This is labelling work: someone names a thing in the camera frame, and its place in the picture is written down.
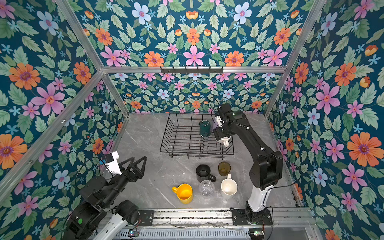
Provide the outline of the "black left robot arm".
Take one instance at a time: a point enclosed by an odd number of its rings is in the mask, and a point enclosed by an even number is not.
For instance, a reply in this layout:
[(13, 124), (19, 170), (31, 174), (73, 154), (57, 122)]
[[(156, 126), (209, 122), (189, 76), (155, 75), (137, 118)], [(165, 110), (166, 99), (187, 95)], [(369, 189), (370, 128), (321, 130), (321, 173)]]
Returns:
[(122, 168), (120, 175), (115, 174), (109, 181), (102, 176), (94, 177), (80, 190), (84, 201), (72, 212), (64, 230), (63, 240), (87, 240), (107, 215), (106, 209), (114, 203), (126, 185), (143, 178), (146, 156), (137, 161), (131, 157), (118, 166), (123, 167), (125, 163), (129, 165)]

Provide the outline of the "green mug cream inside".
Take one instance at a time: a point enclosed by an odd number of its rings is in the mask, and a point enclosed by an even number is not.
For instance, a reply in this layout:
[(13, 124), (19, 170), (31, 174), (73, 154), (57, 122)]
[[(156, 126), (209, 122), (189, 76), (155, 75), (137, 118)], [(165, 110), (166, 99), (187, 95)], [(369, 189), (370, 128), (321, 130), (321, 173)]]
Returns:
[(202, 138), (207, 138), (211, 134), (211, 123), (208, 120), (199, 122), (200, 135)]

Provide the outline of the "cream white mug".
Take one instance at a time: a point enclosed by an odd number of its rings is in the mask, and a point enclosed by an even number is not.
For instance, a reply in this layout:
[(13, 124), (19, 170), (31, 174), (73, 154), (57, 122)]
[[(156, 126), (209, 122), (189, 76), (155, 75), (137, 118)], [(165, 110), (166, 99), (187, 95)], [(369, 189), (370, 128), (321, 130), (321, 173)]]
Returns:
[(231, 198), (238, 191), (237, 183), (232, 179), (232, 175), (228, 174), (227, 178), (221, 183), (221, 194), (224, 198)]

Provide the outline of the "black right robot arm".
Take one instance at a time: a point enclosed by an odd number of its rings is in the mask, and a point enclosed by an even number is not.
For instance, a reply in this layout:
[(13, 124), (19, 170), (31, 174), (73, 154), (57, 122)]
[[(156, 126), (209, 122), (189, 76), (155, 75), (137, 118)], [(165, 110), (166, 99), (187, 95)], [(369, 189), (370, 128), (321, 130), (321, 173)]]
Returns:
[(253, 189), (246, 202), (245, 219), (250, 224), (271, 219), (266, 203), (270, 191), (283, 175), (282, 153), (270, 148), (254, 131), (244, 112), (233, 111), (229, 104), (217, 108), (215, 122), (218, 126), (213, 129), (213, 134), (217, 142), (227, 147), (232, 136), (237, 135), (253, 159), (249, 171)]

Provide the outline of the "white mug red inside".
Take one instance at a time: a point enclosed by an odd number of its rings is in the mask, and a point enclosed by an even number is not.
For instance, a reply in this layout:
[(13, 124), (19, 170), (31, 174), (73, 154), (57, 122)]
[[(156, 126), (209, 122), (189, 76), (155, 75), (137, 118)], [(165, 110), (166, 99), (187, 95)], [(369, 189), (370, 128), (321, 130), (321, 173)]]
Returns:
[(229, 141), (231, 140), (232, 137), (223, 137), (219, 140), (221, 144), (224, 145), (225, 148), (229, 146)]

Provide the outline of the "black mug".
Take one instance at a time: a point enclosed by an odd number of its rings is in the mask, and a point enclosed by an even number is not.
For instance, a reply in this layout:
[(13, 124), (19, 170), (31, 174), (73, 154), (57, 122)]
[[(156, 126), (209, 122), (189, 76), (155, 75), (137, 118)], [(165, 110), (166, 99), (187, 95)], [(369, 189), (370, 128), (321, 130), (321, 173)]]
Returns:
[(217, 178), (211, 174), (211, 169), (207, 165), (199, 165), (196, 168), (196, 175), (197, 175), (197, 180), (199, 183), (202, 181), (211, 181), (211, 182), (216, 182)]

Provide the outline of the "yellow mug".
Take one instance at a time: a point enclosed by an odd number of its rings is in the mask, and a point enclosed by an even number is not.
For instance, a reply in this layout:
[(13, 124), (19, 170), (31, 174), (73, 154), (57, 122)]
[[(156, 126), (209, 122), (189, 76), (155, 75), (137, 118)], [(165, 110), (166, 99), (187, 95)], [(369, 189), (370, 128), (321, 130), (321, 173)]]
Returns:
[(177, 195), (180, 202), (185, 205), (191, 203), (194, 198), (193, 188), (188, 184), (173, 187), (172, 191)]

